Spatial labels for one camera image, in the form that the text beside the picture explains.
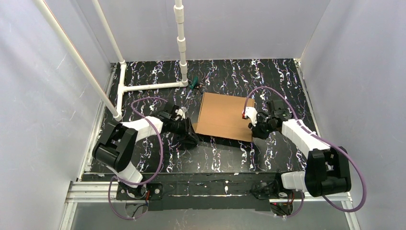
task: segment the vertical pvc pipe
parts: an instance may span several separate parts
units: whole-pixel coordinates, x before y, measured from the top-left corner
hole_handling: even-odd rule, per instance
[[[33,1],[34,1],[35,5],[37,6],[38,10],[41,12],[41,14],[44,16],[46,21],[49,23],[49,25],[52,27],[52,29],[54,29],[54,31],[58,35],[59,39],[65,45],[65,47],[68,50],[69,54],[75,60],[76,64],[79,66],[80,70],[82,70],[83,74],[85,75],[87,80],[90,82],[93,89],[97,92],[97,94],[103,100],[104,104],[107,106],[107,108],[113,114],[113,117],[117,121],[120,121],[121,120],[121,115],[118,114],[118,112],[115,109],[114,105],[109,100],[107,95],[104,93],[104,90],[100,87],[97,80],[94,78],[94,75],[90,71],[89,67],[86,65],[85,61],[80,56],[79,52],[77,51],[77,49],[75,48],[75,46],[73,45],[71,40],[69,39],[68,35],[65,33],[65,31],[63,30],[63,28],[59,24],[58,20],[56,19],[54,14],[49,9],[48,5],[43,0],[33,0]]]
[[[175,6],[173,6],[173,11],[175,12],[175,20],[178,24],[178,48],[180,53],[180,72],[182,73],[182,84],[185,86],[188,84],[188,63],[186,62],[186,38],[183,29],[184,22],[184,12],[182,0],[175,0]]]
[[[115,38],[113,36],[112,30],[110,29],[109,24],[107,23],[106,17],[104,16],[103,10],[99,4],[98,0],[92,0],[94,8],[96,9],[97,15],[100,18],[101,23],[103,24],[104,30],[106,31],[107,36],[109,37],[109,40],[114,48],[115,54],[118,57],[118,60],[120,64],[124,62],[123,56],[121,55],[120,49],[118,48],[118,45],[115,41]]]

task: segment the cardboard sheet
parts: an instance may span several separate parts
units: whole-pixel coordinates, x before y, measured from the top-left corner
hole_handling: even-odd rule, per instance
[[[251,142],[249,120],[241,117],[244,103],[245,97],[205,92],[199,120],[193,124],[194,131],[203,135]],[[254,100],[250,98],[247,106],[253,107]]]

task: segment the gray floor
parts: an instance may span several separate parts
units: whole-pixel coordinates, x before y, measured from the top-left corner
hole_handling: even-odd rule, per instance
[[[114,204],[124,213],[124,203]],[[114,215],[108,203],[79,203],[73,230],[349,230],[343,212],[327,202],[305,202],[299,215],[283,221],[270,213],[250,209],[166,210],[147,212],[137,221],[122,220]]]

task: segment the gray wall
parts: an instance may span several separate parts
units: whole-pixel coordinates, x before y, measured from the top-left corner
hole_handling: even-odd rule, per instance
[[[321,134],[344,146],[367,179],[356,213],[363,229],[406,224],[405,22],[405,1],[332,0],[302,56]]]
[[[90,0],[76,0],[111,62]],[[127,61],[179,59],[174,0],[99,0]],[[184,0],[187,59],[300,58],[329,0]]]
[[[110,64],[81,36],[105,85]],[[0,229],[55,230],[100,99],[31,0],[1,4],[0,82]]]

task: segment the metal frame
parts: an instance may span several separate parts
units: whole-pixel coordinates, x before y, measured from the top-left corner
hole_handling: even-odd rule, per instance
[[[104,88],[104,91],[106,92],[107,95],[110,94],[111,86],[113,83],[114,79],[114,74],[117,70],[117,64],[112,65],[112,73],[110,74],[106,86]],[[97,110],[96,114],[96,119],[94,120],[93,128],[90,133],[90,138],[87,144],[87,153],[84,157],[84,160],[82,162],[82,166],[80,167],[79,175],[78,175],[78,181],[82,181],[82,176],[85,172],[90,172],[91,168],[91,161],[93,160],[93,157],[91,156],[91,152],[93,149],[93,146],[96,144],[97,137],[99,136],[99,131],[100,131],[100,126],[102,125],[103,122],[103,117],[104,117],[104,103],[100,102],[99,108]]]

